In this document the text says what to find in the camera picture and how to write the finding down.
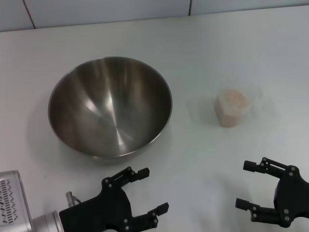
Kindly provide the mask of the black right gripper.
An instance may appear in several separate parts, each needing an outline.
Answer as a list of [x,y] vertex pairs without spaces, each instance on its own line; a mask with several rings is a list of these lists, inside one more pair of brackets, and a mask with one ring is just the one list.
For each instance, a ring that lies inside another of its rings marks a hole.
[[309,217],[309,183],[301,177],[297,167],[263,157],[260,163],[246,160],[243,170],[268,174],[280,179],[274,198],[277,210],[236,198],[235,207],[244,211],[249,210],[252,222],[278,223],[279,213],[279,225],[288,228],[295,218]]

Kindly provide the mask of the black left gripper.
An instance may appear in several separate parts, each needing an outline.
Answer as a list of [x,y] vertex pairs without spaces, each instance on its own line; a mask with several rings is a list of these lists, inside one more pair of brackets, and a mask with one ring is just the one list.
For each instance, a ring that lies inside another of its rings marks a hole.
[[131,167],[102,180],[102,190],[94,198],[59,212],[66,232],[132,232],[134,229],[153,229],[158,226],[158,216],[168,212],[164,203],[147,214],[133,217],[131,205],[122,187],[149,176],[148,168],[137,172]]

